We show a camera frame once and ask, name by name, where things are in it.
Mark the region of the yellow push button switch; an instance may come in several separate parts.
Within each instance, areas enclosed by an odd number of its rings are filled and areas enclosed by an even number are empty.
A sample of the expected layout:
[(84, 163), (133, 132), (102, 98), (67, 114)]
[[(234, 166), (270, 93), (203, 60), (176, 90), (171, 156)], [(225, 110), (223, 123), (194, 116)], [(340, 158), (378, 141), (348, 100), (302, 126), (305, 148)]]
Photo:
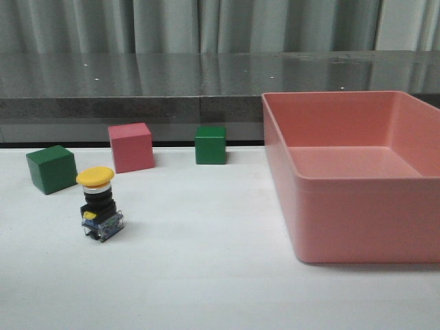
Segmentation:
[(85, 235), (105, 242), (124, 227), (124, 215), (113, 199), (111, 180), (114, 171), (106, 166), (83, 170), (76, 177), (82, 186), (85, 205), (80, 207)]

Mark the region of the right green cube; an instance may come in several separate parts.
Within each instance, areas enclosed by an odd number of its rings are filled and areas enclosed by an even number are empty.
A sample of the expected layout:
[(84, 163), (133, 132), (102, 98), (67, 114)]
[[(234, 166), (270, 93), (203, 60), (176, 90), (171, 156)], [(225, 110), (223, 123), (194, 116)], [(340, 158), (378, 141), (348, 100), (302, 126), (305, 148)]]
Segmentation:
[(195, 134), (196, 164), (226, 164), (226, 128), (200, 126)]

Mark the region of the green cube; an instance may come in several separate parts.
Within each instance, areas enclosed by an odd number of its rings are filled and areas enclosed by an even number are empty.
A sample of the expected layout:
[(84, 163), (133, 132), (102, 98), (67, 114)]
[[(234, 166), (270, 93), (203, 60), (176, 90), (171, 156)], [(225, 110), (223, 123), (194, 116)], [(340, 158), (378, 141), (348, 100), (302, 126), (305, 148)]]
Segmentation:
[(195, 134), (196, 164), (226, 164), (226, 128), (200, 126)]
[(60, 145), (26, 155), (32, 183), (45, 195), (77, 184), (74, 154)]

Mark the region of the pink cube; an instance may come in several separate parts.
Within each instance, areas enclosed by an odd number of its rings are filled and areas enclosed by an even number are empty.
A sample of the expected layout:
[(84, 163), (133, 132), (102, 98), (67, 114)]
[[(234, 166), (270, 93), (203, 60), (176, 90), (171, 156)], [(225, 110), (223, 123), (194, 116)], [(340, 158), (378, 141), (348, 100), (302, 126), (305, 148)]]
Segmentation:
[(115, 172), (155, 167), (152, 134), (144, 122), (108, 127)]

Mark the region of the pink plastic bin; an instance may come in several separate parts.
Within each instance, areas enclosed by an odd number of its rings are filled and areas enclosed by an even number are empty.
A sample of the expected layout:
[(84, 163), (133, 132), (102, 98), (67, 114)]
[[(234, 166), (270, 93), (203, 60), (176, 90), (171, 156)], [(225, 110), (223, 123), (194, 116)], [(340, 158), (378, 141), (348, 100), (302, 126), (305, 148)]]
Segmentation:
[(400, 91), (264, 93), (262, 103), (299, 261), (439, 261), (438, 108)]

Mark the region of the left green cube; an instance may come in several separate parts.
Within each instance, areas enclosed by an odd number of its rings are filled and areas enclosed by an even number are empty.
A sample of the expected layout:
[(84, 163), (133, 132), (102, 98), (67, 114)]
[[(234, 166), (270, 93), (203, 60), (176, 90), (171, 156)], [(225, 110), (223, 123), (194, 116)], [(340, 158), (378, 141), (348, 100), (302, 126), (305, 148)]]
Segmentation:
[(26, 155), (32, 183), (45, 195), (77, 184), (74, 154), (60, 145)]

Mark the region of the grey-green curtain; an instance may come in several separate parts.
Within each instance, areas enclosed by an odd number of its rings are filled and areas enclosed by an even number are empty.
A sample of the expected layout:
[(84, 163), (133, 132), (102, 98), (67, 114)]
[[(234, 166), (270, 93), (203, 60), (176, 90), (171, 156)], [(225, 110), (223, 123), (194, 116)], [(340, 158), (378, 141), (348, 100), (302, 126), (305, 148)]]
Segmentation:
[(439, 49), (438, 1), (2, 1), (1, 52)]

